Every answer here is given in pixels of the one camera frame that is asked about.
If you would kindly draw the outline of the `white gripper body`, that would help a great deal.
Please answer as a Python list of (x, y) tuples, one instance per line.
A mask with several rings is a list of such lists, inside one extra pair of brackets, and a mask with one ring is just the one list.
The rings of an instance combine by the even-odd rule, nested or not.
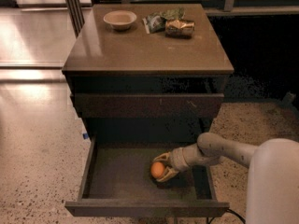
[(182, 147), (175, 148), (170, 152), (169, 161), (171, 166), (178, 172), (185, 172), (190, 169), (190, 166), (184, 159)]

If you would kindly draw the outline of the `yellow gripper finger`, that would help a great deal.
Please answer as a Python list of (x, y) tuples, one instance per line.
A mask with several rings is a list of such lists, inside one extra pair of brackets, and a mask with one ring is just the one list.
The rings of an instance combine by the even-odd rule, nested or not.
[(175, 177), (177, 174), (178, 174), (178, 171), (175, 170), (174, 168), (166, 167), (162, 176), (158, 177), (156, 179), (156, 181), (163, 183), (163, 182), (166, 182), (166, 181), (170, 180), (171, 178)]
[(164, 166), (170, 166), (170, 153), (165, 152), (153, 159), (153, 162), (161, 162)]

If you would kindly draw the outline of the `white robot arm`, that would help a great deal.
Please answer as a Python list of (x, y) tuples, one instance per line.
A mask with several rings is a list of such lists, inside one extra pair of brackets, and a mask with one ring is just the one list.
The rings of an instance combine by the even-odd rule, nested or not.
[(154, 159), (165, 165), (165, 182), (194, 166), (212, 166), (225, 157), (249, 169), (246, 224), (299, 224), (299, 143), (275, 138), (258, 146), (202, 133), (193, 145)]

